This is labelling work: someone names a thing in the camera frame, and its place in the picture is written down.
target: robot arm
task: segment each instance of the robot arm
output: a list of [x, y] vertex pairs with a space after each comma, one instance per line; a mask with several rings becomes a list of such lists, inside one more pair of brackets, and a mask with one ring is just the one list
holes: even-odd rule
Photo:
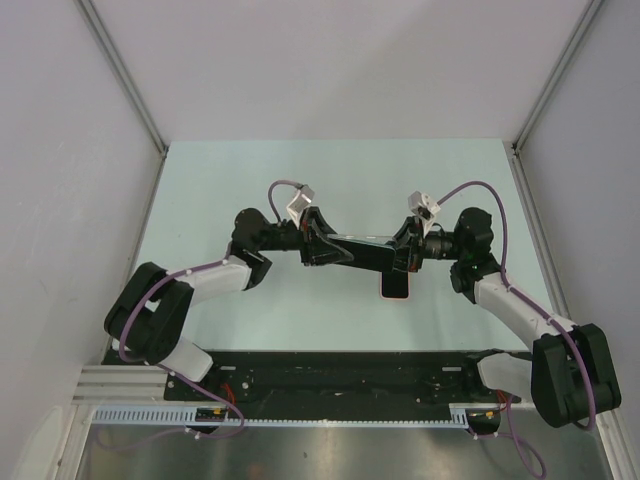
[[[494, 314], [531, 352], [531, 360], [490, 350], [470, 356], [478, 369], [479, 388], [499, 389], [531, 398], [541, 416], [558, 427], [588, 416], [588, 396], [576, 359], [563, 337], [505, 285], [504, 272], [491, 253], [491, 215], [478, 208], [464, 210], [452, 232], [432, 232], [440, 209], [429, 196], [409, 197], [414, 215], [405, 219], [393, 237], [356, 237], [337, 234], [317, 207], [310, 207], [313, 192], [297, 189], [287, 211], [292, 220], [270, 223], [258, 210], [247, 208], [235, 219], [229, 254], [210, 268], [197, 267], [169, 275], [153, 263], [141, 265], [105, 320], [105, 329], [120, 339], [125, 325], [143, 297], [159, 282], [166, 282], [150, 297], [154, 310], [144, 306], [126, 336], [126, 347], [148, 364], [162, 363], [193, 381], [200, 381], [212, 359], [181, 337], [190, 306], [214, 296], [258, 285], [271, 262], [265, 251], [298, 251], [306, 266], [337, 264], [407, 276], [424, 260], [452, 260], [451, 283], [457, 293]], [[594, 391], [596, 410], [621, 403], [606, 337], [595, 325], [577, 326], [554, 315], [569, 332], [584, 360]]]

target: black bracket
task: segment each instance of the black bracket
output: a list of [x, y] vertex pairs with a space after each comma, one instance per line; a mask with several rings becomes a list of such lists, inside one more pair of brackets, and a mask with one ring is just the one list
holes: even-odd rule
[[[104, 321], [109, 335], [120, 339], [135, 306], [166, 274], [166, 270], [151, 262], [137, 268]], [[140, 311], [126, 346], [151, 365], [167, 358], [180, 339], [192, 296], [193, 288], [188, 283], [170, 280], [163, 285], [151, 297], [152, 302], [159, 302], [157, 308], [151, 311], [144, 307]]]

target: metal plate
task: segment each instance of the metal plate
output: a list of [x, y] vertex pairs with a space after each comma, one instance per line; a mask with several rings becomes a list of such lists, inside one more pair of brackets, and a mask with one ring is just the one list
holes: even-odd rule
[[[548, 479], [612, 478], [597, 434], [551, 429], [530, 411], [514, 419]], [[92, 427], [92, 435], [98, 428], [105, 443], [126, 445], [166, 427]], [[509, 440], [474, 441], [452, 429], [266, 427], [218, 441], [177, 434], [124, 453], [87, 445], [78, 480], [531, 478]]]

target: black object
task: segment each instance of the black object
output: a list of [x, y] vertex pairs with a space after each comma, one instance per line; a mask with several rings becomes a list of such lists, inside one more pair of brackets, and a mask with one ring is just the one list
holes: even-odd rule
[[[618, 408], [622, 402], [604, 332], [593, 324], [570, 333], [584, 360], [596, 404], [596, 412]], [[552, 427], [561, 427], [589, 416], [582, 376], [561, 336], [544, 335], [533, 342], [531, 395], [540, 416]]]
[[[120, 338], [135, 306], [166, 274], [166, 270], [155, 263], [138, 267], [104, 321], [104, 329], [109, 335]], [[169, 356], [180, 339], [192, 296], [191, 285], [170, 280], [151, 297], [151, 301], [159, 301], [156, 310], [152, 312], [144, 307], [127, 337], [126, 346], [134, 356], [140, 356], [151, 365]]]
[[[496, 401], [465, 381], [477, 375], [464, 362], [470, 352], [209, 353], [214, 368], [201, 385], [228, 384], [249, 419], [450, 420], [450, 403]], [[182, 382], [171, 385], [167, 401], [209, 401]]]
[[450, 276], [454, 292], [462, 293], [471, 303], [476, 303], [476, 282], [500, 271], [491, 254], [492, 241], [491, 215], [475, 207], [463, 210], [453, 231], [458, 258], [451, 266]]
[[409, 274], [406, 272], [381, 273], [380, 295], [394, 300], [409, 298]]

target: wire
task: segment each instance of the wire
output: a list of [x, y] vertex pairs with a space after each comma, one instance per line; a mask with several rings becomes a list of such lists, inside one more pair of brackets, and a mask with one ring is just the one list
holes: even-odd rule
[[276, 216], [277, 223], [280, 223], [282, 221], [282, 217], [280, 216], [280, 213], [278, 213], [278, 209], [276, 208], [276, 204], [273, 202], [273, 190], [278, 185], [290, 185], [290, 186], [292, 186], [294, 188], [302, 188], [303, 184], [299, 183], [299, 182], [294, 182], [292, 180], [276, 180], [275, 182], [273, 182], [269, 186], [269, 191], [267, 192], [267, 198], [269, 199], [269, 205], [271, 206], [271, 210], [273, 211], [273, 214]]
[[[177, 272], [171, 273], [166, 275], [164, 278], [162, 278], [160, 281], [158, 281], [155, 285], [153, 285], [148, 291], [147, 293], [145, 293], [143, 295], [143, 297], [140, 299], [140, 301], [137, 303], [137, 305], [135, 306], [135, 308], [131, 311], [131, 314], [129, 315], [129, 318], [127, 318], [127, 321], [125, 322], [124, 328], [122, 329], [122, 334], [120, 335], [120, 345], [118, 347], [118, 353], [120, 355], [120, 358], [127, 363], [132, 363], [132, 362], [136, 362], [139, 361], [140, 359], [137, 358], [133, 358], [130, 357], [125, 349], [125, 345], [127, 344], [127, 337], [129, 336], [129, 333], [131, 332], [131, 328], [133, 326], [133, 323], [135, 322], [136, 318], [138, 318], [138, 315], [140, 314], [140, 312], [142, 311], [142, 309], [145, 307], [146, 303], [151, 299], [151, 297], [153, 297], [153, 295], [160, 290], [164, 285], [166, 285], [168, 282], [170, 282], [171, 280], [174, 280], [175, 278], [181, 277], [183, 275], [190, 275], [192, 273], [196, 273], [196, 272], [202, 272], [205, 270], [210, 270], [212, 268], [216, 268], [219, 267], [221, 265], [224, 265], [225, 261], [227, 260], [227, 258], [229, 258], [230, 255], [230, 248], [227, 248], [227, 252], [224, 256], [224, 258], [222, 260], [218, 260], [216, 262], [212, 262], [212, 263], [205, 263], [203, 265], [197, 265], [195, 267], [191, 267], [191, 268], [186, 268], [183, 270], [179, 270]], [[162, 364], [158, 364], [158, 367], [162, 368], [163, 370], [165, 370], [167, 373], [169, 373], [169, 375], [175, 376], [176, 378], [178, 378], [179, 380], [181, 380], [182, 382], [186, 383], [188, 386], [190, 386], [192, 389], [196, 390], [197, 392], [200, 392], [202, 395], [209, 397], [212, 400], [215, 400], [216, 402], [220, 402], [222, 404], [224, 404], [229, 410], [233, 411], [237, 416], [238, 419], [240, 420], [240, 424], [234, 428], [233, 430], [231, 430], [230, 432], [227, 433], [222, 433], [222, 434], [211, 434], [211, 433], [204, 433], [204, 432], [195, 432], [195, 438], [199, 439], [200, 437], [204, 437], [204, 438], [229, 438], [232, 437], [234, 435], [237, 435], [238, 433], [240, 433], [242, 430], [244, 430], [245, 428], [245, 418], [244, 415], [242, 414], [242, 412], [238, 409], [238, 407], [235, 406], [235, 396], [233, 395], [233, 392], [231, 392], [231, 389], [229, 389], [229, 392], [231, 393], [231, 399], [233, 400], [233, 402], [230, 402], [222, 397], [219, 397], [218, 395], [202, 388], [200, 385], [198, 385], [197, 383], [189, 380], [187, 377], [185, 377], [184, 375], [178, 373], [178, 372], [173, 372], [171, 369], [167, 368], [166, 366], [162, 365]], [[132, 445], [126, 445], [123, 447], [108, 447], [106, 445], [104, 445], [100, 439], [98, 438], [98, 436], [96, 435], [96, 442], [98, 443], [98, 445], [100, 445], [103, 448], [106, 448], [107, 450], [110, 451], [114, 451], [114, 452], [119, 452], [119, 451], [125, 451], [125, 450], [131, 450], [131, 449], [135, 449], [141, 446], [144, 446], [154, 440], [156, 440], [157, 438], [161, 438], [164, 437], [165, 435], [170, 435], [170, 434], [174, 434], [174, 433], [179, 433], [179, 432], [194, 432], [193, 430], [189, 429], [189, 428], [170, 428], [167, 430], [163, 430], [162, 432], [156, 433], [155, 435], [151, 435], [150, 437], [140, 441], [140, 442], [136, 442]]]
[[507, 409], [507, 397], [502, 390], [496, 390], [498, 394], [498, 401], [500, 402], [500, 412], [504, 412]]
[[498, 195], [498, 192], [495, 190], [495, 188], [493, 188], [491, 185], [489, 185], [486, 182], [483, 182], [481, 180], [473, 180], [470, 182], [463, 183], [462, 185], [454, 188], [449, 193], [447, 193], [444, 197], [442, 197], [438, 203], [442, 205], [444, 202], [449, 200], [456, 193], [471, 186], [481, 186], [489, 190], [493, 195], [493, 198], [495, 198], [496, 203], [498, 204], [498, 209], [500, 210], [500, 217], [502, 220], [502, 259], [500, 261], [500, 278], [502, 279], [502, 283], [504, 283], [505, 287], [507, 287], [507, 289], [511, 293], [513, 293], [516, 297], [518, 297], [520, 300], [526, 303], [529, 307], [535, 310], [538, 314], [540, 314], [542, 318], [544, 318], [549, 323], [549, 325], [551, 325], [560, 333], [564, 341], [567, 343], [567, 345], [569, 345], [569, 349], [571, 350], [571, 353], [576, 363], [578, 364], [578, 369], [580, 370], [580, 376], [582, 377], [582, 382], [584, 383], [584, 388], [587, 394], [587, 402], [589, 405], [589, 420], [587, 424], [581, 425], [575, 422], [575, 425], [583, 430], [592, 430], [596, 425], [596, 401], [595, 401], [595, 396], [593, 394], [593, 387], [591, 385], [591, 380], [589, 379], [589, 373], [587, 372], [587, 366], [584, 363], [584, 359], [582, 358], [582, 355], [580, 355], [580, 351], [578, 350], [578, 347], [576, 346], [575, 342], [573, 341], [569, 333], [562, 327], [562, 325], [560, 325], [556, 320], [552, 318], [551, 314], [547, 313], [547, 311], [543, 307], [538, 305], [534, 300], [530, 299], [527, 295], [525, 295], [523, 292], [518, 290], [514, 285], [511, 284], [511, 282], [507, 278], [507, 246], [508, 246], [507, 214], [505, 213], [504, 204], [502, 203], [502, 200], [500, 199], [500, 195]]
[[[476, 440], [489, 440], [492, 438], [510, 438], [511, 440], [513, 440], [513, 444], [516, 447], [516, 451], [518, 452], [518, 456], [520, 457], [522, 464], [525, 466], [525, 468], [531, 474], [531, 476], [533, 476], [538, 480], [544, 480], [545, 478], [547, 478], [547, 466], [545, 465], [544, 460], [542, 459], [542, 455], [540, 455], [540, 453], [533, 447], [533, 445], [527, 442], [524, 438], [521, 438], [518, 435], [516, 435], [515, 432], [513, 431], [513, 419], [511, 418], [512, 401], [513, 401], [513, 395], [510, 395], [509, 398], [507, 399], [507, 407], [506, 407], [507, 423], [509, 424], [509, 433], [496, 432], [496, 433], [490, 433], [488, 435], [478, 435], [473, 431], [471, 427], [469, 427], [469, 433], [473, 435], [473, 438]], [[536, 457], [536, 460], [538, 460], [538, 463], [540, 464], [540, 470], [541, 470], [540, 473], [537, 473], [533, 469], [533, 466], [529, 463], [529, 460], [526, 458], [524, 454], [523, 447], [529, 450], [533, 454], [533, 456]]]

